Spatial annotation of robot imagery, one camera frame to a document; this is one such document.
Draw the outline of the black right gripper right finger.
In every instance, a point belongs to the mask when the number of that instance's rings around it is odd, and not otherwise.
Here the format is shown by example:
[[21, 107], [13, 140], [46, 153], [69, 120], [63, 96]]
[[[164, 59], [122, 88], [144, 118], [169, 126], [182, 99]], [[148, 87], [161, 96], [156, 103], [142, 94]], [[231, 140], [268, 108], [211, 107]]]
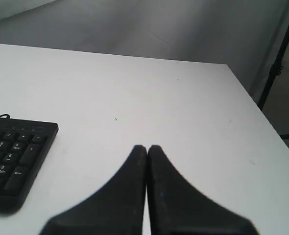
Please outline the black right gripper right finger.
[[153, 235], [258, 234], [250, 220], [194, 188], [160, 146], [150, 147], [147, 160], [147, 197]]

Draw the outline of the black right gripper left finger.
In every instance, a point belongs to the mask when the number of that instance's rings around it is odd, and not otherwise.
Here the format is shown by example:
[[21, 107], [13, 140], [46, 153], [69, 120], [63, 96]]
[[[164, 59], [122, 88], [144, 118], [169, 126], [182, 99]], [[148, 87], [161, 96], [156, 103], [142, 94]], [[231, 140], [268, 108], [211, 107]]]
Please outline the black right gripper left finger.
[[146, 192], [147, 152], [133, 147], [116, 174], [98, 191], [52, 217], [43, 235], [140, 235]]

